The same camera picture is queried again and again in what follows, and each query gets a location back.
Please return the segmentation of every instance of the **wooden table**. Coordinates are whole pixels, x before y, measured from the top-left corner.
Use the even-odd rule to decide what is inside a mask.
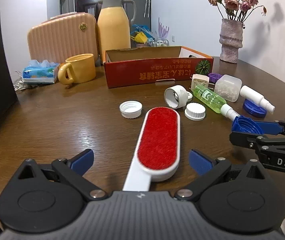
[[[239,61],[238,65],[214,61],[213,72],[240,78],[263,94],[275,107],[265,120],[284,120],[285,83],[266,72]],[[186,89],[190,81],[176,82]],[[18,95],[17,103],[0,127],[0,193],[12,174],[26,158],[38,163],[51,163],[56,158],[71,158],[86,148],[95,152],[95,162],[84,175],[92,183],[111,193],[121,190],[136,146],[145,113],[156,106],[166,106],[164,90],[169,85],[137,85],[108,89],[104,69],[97,68],[97,78],[71,89],[57,83]],[[137,100],[143,105],[137,119],[125,119],[119,105]],[[230,103],[239,114],[249,116],[243,109],[244,99]],[[196,178],[188,165],[188,153],[196,148],[217,158],[229,158],[232,163],[244,162],[248,156],[239,154],[229,142],[231,121],[206,107],[206,118],[196,122],[181,117],[181,159],[175,175],[162,183],[152,184],[151,190],[171,193]],[[285,196],[285,174],[270,171]]]

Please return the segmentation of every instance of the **blue plastic lid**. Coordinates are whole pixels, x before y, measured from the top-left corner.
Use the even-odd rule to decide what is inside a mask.
[[[247,132],[255,134],[264,134],[262,128],[251,118],[243,115],[237,116],[232,123],[231,130],[233,132]]]
[[[257,106],[253,102],[245,99],[243,109],[250,115],[258,117],[258,118],[265,118],[267,114],[267,110]]]

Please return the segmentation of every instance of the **red fabric surface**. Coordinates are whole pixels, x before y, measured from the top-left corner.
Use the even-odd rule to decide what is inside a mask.
[[[138,159],[153,170],[169,168],[177,158],[177,113],[166,107],[149,112],[138,149]]]

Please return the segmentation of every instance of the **yellow kettle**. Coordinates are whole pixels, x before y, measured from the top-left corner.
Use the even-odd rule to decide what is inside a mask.
[[[106,50],[130,49],[130,25],[123,3],[132,3],[134,22],[136,4],[133,0],[102,0],[102,8],[98,17],[97,29],[99,51],[102,62],[106,62]]]

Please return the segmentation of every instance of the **yellow cup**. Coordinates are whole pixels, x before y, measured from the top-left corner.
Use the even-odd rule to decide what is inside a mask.
[[[93,54],[88,53],[72,56],[67,58],[65,62],[58,71],[58,79],[64,85],[85,83],[96,77]]]

